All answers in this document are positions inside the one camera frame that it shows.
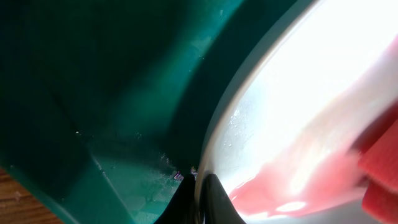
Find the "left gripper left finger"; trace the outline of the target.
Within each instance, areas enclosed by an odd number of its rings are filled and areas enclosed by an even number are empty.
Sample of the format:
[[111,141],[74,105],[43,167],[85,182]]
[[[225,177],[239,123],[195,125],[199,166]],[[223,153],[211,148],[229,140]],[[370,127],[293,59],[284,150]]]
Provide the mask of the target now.
[[195,176],[188,174],[154,224],[198,224],[199,217],[194,201],[194,191]]

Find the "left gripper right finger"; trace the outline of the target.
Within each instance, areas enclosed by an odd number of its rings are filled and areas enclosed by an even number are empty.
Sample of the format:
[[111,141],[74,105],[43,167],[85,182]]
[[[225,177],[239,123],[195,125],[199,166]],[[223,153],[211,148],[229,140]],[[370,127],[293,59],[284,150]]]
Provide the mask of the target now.
[[200,211],[204,224],[245,224],[215,174],[203,181]]

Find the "light blue plate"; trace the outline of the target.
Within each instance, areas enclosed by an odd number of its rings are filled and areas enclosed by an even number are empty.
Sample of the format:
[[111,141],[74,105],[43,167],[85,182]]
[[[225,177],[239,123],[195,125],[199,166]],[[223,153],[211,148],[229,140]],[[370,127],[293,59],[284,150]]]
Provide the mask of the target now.
[[245,223],[381,223],[362,208],[368,179],[354,143],[394,104],[397,1],[297,1],[220,99],[199,211],[215,174]]

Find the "orange sponge with dark scourer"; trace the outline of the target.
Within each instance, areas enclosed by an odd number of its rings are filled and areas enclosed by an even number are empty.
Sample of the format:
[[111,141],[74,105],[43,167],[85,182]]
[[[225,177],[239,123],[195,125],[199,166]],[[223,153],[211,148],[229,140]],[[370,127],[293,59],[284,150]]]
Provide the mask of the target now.
[[397,104],[375,120],[354,147],[368,179],[363,210],[381,223],[397,224]]

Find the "teal plastic tray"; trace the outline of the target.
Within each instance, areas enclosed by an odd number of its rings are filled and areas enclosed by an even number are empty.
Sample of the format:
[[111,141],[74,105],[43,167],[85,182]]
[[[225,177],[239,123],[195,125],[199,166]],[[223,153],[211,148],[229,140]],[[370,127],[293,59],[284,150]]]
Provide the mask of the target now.
[[291,6],[1,0],[1,167],[67,223],[153,223]]

